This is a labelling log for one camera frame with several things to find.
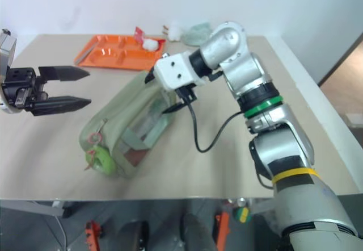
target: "green ring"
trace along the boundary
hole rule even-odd
[[[247,110],[246,112],[244,112],[244,117],[248,119],[251,116],[255,115],[256,113],[266,109],[267,107],[270,107],[271,105],[282,102],[282,100],[283,100],[282,96],[276,96],[271,99],[268,99],[268,100],[264,101],[263,103],[255,106],[254,108],[251,108],[251,109]]]

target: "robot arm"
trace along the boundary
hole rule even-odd
[[[89,73],[73,66],[42,66],[40,76],[32,68],[10,68],[16,38],[8,30],[0,33],[0,108],[9,113],[30,111],[34,116],[78,110],[91,101],[70,96],[48,98],[43,86],[48,81],[76,81]]]
[[[280,235],[290,238],[294,250],[361,247],[337,196],[312,168],[314,150],[308,137],[258,57],[248,50],[239,24],[220,25],[194,53],[165,55],[145,82],[155,78],[165,90],[176,91],[182,102],[166,110],[174,112],[184,106],[190,109],[195,86],[220,76],[244,113],[248,130],[256,134],[249,148],[258,176],[273,184]]]

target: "wooden floor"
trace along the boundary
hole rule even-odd
[[[363,42],[321,86],[340,114],[363,114]]]

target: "white wall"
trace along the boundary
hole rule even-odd
[[[319,82],[363,32],[363,0],[304,0],[282,38]]]
[[[362,30],[363,18],[358,13],[361,3],[362,0],[0,0],[0,26],[16,35],[130,33],[136,25],[158,34],[162,25],[172,20],[184,24],[209,20],[217,25],[231,19],[242,23],[250,35],[282,35],[319,81]]]

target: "yellow tape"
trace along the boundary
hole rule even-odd
[[[244,208],[242,209],[242,213],[241,213],[240,218],[239,218],[239,221],[240,221],[241,223],[245,223],[245,222],[246,222],[247,217],[248,217],[248,213],[249,213],[248,208],[247,208],[247,207],[244,207]]]
[[[291,170],[286,170],[283,171],[282,173],[277,174],[276,176],[274,176],[272,178],[272,183],[275,184],[277,181],[284,179],[286,177],[290,177],[293,175],[298,175],[298,174],[313,174],[317,177],[320,178],[319,174],[310,168],[296,168],[296,169],[291,169]]]

